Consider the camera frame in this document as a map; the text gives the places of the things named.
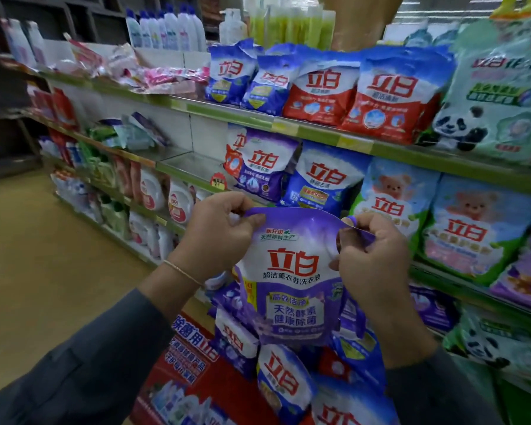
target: tan floor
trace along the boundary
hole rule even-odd
[[[0,388],[150,271],[53,190],[44,171],[0,179]],[[195,300],[186,310],[204,314]]]

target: dark gray sleeve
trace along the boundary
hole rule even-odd
[[[387,383],[401,425],[503,425],[442,348],[425,362],[388,370]]]
[[[0,425],[121,425],[172,335],[133,290],[0,391]]]

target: bracelet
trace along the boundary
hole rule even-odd
[[[176,271],[180,272],[183,276],[185,276],[187,279],[191,279],[193,282],[195,282],[198,286],[202,286],[204,288],[204,284],[200,283],[197,279],[195,279],[193,276],[191,276],[190,274],[187,274],[186,272],[184,272],[183,270],[181,270],[178,266],[176,266],[175,264],[173,264],[172,262],[169,262],[167,259],[164,259],[163,262],[167,265],[169,265],[170,267],[172,267],[173,269],[175,269]]]

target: panda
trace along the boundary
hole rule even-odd
[[[484,109],[472,106],[465,114],[455,113],[452,105],[445,102],[437,116],[432,121],[433,132],[424,134],[419,138],[421,146],[439,146],[446,149],[457,148],[463,152],[474,150],[476,144],[481,142],[488,129],[481,127],[480,118]]]
[[[500,356],[496,339],[481,336],[472,328],[463,331],[463,339],[470,356],[484,361],[496,370],[501,370],[511,364],[509,360]]]

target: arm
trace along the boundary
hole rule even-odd
[[[232,226],[229,213],[252,206],[241,192],[198,203],[168,261],[201,282],[231,269],[265,217],[253,215]],[[2,389],[0,425],[120,425],[173,335],[170,322],[197,288],[170,265],[160,265],[138,289]]]
[[[503,425],[415,311],[408,286],[411,254],[406,238],[381,215],[361,214],[356,219],[357,226],[375,234],[375,242],[364,248],[353,230],[341,230],[340,257],[331,266],[340,271],[374,328],[389,394],[402,425]]]

